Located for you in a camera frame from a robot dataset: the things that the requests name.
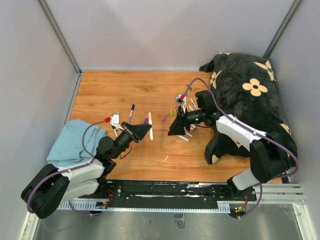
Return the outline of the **light green cap marker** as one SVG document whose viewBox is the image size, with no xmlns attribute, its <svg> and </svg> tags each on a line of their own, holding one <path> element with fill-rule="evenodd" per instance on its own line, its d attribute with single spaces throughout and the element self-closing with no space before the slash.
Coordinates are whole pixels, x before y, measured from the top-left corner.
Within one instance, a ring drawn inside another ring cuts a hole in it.
<svg viewBox="0 0 320 240">
<path fill-rule="evenodd" d="M 194 136 L 192 134 L 190 134 L 189 132 L 185 132 L 185 134 L 191 138 L 194 138 Z"/>
</svg>

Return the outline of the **pink cap marker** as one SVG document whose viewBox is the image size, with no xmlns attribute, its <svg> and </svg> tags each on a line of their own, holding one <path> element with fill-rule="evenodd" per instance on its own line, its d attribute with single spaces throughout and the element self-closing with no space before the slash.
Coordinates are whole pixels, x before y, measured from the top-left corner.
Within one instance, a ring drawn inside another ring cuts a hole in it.
<svg viewBox="0 0 320 240">
<path fill-rule="evenodd" d="M 181 135 L 177 135 L 177 137 L 179 137 L 180 139 L 186 141 L 186 142 L 190 142 L 190 140 L 184 136 L 181 136 Z"/>
</svg>

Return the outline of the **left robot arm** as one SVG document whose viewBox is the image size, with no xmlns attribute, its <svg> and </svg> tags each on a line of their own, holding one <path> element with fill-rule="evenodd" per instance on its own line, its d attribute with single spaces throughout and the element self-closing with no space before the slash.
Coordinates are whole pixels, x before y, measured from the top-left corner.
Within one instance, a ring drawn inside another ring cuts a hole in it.
<svg viewBox="0 0 320 240">
<path fill-rule="evenodd" d="M 66 167 L 45 165 L 20 195 L 27 211 L 45 219 L 61 204 L 75 198 L 85 195 L 103 197 L 107 185 L 101 180 L 105 180 L 115 168 L 114 160 L 131 147 L 131 142 L 141 142 L 152 125 L 122 122 L 119 128 L 122 132 L 115 139 L 104 136 L 99 140 L 96 153 L 91 153 L 88 161 Z"/>
</svg>

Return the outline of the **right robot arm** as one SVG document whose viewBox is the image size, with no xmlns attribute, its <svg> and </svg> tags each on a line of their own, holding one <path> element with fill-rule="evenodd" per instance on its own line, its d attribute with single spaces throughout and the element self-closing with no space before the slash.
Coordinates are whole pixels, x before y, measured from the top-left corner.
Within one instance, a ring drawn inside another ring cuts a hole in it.
<svg viewBox="0 0 320 240">
<path fill-rule="evenodd" d="M 249 168 L 227 180 L 226 193 L 232 200 L 240 199 L 245 190 L 272 179 L 286 177 L 287 171 L 296 173 L 299 169 L 298 159 L 287 147 L 281 135 L 277 132 L 264 132 L 255 129 L 232 114 L 226 114 L 217 107 L 216 100 L 209 90 L 196 93 L 197 110 L 188 111 L 183 108 L 187 96 L 178 94 L 175 102 L 179 104 L 176 118 L 169 127 L 168 135 L 181 137 L 190 130 L 191 125 L 204 123 L 213 128 L 214 139 L 211 147 L 228 150 L 228 137 L 234 145 L 244 149 L 249 154 Z"/>
</svg>

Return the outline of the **dark green cap marker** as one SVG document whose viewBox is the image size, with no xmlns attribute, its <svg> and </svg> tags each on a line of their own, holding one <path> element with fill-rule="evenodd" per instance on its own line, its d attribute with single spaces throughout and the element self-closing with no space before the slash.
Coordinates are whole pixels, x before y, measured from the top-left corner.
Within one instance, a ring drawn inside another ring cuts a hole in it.
<svg viewBox="0 0 320 240">
<path fill-rule="evenodd" d="M 197 108 L 197 106 L 196 106 L 196 104 L 195 104 L 195 102 L 193 101 L 192 98 L 190 99 L 190 101 L 191 101 L 191 103 L 193 104 L 194 108 L 197 110 L 198 108 Z"/>
</svg>

